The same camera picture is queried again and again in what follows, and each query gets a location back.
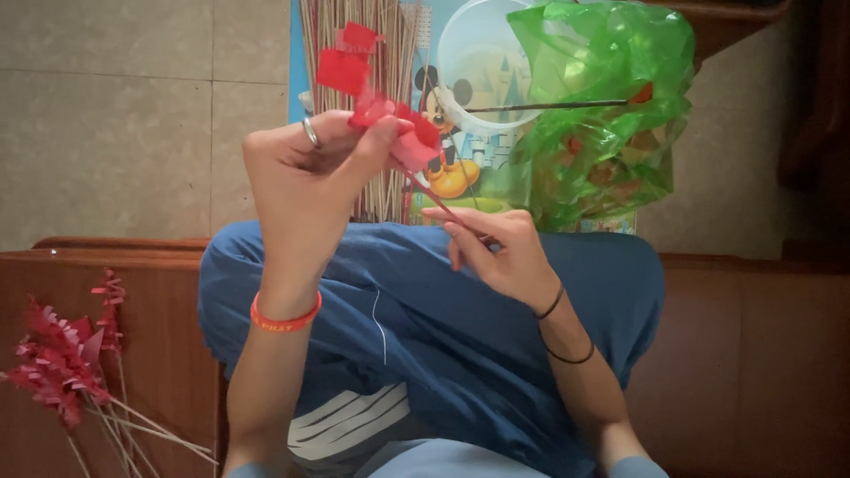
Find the orange rubber wristband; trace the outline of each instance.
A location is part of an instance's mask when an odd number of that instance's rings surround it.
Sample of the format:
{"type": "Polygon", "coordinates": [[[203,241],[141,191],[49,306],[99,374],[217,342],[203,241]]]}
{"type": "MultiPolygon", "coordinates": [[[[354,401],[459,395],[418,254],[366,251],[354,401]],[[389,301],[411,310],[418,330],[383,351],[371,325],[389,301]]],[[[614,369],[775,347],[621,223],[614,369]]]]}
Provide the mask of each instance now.
{"type": "Polygon", "coordinates": [[[316,305],[314,305],[313,309],[310,309],[309,312],[289,321],[273,321],[260,314],[257,310],[257,297],[259,296],[260,293],[257,293],[257,295],[254,296],[253,304],[251,304],[251,322],[254,322],[257,327],[260,327],[267,332],[295,332],[297,330],[301,330],[302,328],[307,327],[307,324],[311,323],[313,319],[315,319],[316,314],[319,313],[319,309],[321,308],[321,292],[316,291],[316,305]]]}

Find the hand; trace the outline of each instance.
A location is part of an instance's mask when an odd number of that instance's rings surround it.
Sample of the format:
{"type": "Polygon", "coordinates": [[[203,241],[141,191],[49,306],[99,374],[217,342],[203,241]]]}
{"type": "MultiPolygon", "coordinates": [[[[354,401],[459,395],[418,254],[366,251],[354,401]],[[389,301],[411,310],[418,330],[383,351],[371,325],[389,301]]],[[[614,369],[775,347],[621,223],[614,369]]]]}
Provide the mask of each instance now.
{"type": "Polygon", "coordinates": [[[281,319],[312,307],[354,199],[387,166],[396,137],[412,129],[384,117],[364,132],[348,125],[351,114],[328,111],[310,119],[320,150],[301,123],[251,133],[242,144],[266,255],[260,308],[281,319]]]}
{"type": "MultiPolygon", "coordinates": [[[[490,251],[471,230],[446,222],[443,228],[449,241],[449,260],[453,270],[466,261],[487,285],[498,293],[527,304],[537,314],[546,312],[561,288],[558,275],[549,265],[534,222],[527,211],[487,214],[470,208],[450,208],[464,224],[482,235],[489,235],[501,246],[490,251]]],[[[426,208],[422,214],[431,219],[451,221],[439,208],[426,208]]]]}

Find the dark stick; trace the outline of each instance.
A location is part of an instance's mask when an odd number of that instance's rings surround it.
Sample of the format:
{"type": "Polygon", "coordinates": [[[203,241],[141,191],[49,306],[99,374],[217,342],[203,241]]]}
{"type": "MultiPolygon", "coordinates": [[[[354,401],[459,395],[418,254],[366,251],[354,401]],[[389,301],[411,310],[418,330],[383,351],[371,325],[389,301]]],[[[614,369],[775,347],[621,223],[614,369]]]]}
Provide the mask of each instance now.
{"type": "Polygon", "coordinates": [[[521,106],[494,106],[492,108],[471,108],[467,113],[494,113],[499,111],[524,111],[524,110],[551,110],[569,108],[592,108],[594,106],[625,106],[629,100],[600,100],[600,101],[574,101],[571,103],[540,103],[538,105],[521,106]]]}

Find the black bracelet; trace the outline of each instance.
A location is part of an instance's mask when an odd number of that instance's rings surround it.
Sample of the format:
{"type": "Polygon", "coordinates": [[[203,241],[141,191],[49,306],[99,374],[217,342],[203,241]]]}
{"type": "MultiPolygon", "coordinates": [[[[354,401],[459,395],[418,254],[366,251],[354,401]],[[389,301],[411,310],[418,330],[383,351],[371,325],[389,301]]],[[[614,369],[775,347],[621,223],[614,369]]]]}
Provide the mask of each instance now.
{"type": "Polygon", "coordinates": [[[558,307],[558,302],[561,301],[562,295],[564,295],[564,284],[561,284],[561,288],[558,289],[558,297],[555,298],[555,302],[552,303],[552,307],[549,307],[549,310],[547,310],[542,316],[537,316],[538,321],[542,321],[543,319],[549,317],[549,314],[551,314],[552,311],[555,310],[555,307],[558,307]]]}
{"type": "Polygon", "coordinates": [[[582,364],[586,361],[589,361],[590,357],[593,356],[593,352],[596,351],[596,345],[593,343],[593,340],[591,339],[591,341],[590,341],[590,353],[587,354],[587,356],[585,358],[583,358],[579,361],[572,361],[572,360],[567,360],[563,357],[555,355],[555,352],[552,352],[552,349],[550,349],[549,346],[546,345],[546,340],[543,340],[543,346],[546,347],[546,351],[549,352],[549,355],[555,357],[556,359],[558,359],[559,361],[562,361],[563,363],[569,363],[570,365],[579,365],[579,364],[582,364]]]}

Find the white thread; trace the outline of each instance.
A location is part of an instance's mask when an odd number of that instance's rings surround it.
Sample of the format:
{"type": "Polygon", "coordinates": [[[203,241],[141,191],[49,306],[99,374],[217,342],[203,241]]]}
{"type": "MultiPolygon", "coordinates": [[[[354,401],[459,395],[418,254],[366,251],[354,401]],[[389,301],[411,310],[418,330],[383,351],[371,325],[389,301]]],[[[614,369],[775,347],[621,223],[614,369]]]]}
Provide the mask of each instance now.
{"type": "Polygon", "coordinates": [[[377,290],[377,296],[375,297],[375,304],[372,305],[372,320],[375,321],[375,325],[381,331],[381,337],[383,337],[383,364],[387,365],[387,335],[383,332],[383,327],[377,323],[377,319],[375,318],[375,309],[377,308],[377,300],[381,298],[381,289],[375,287],[375,290],[377,290]]]}

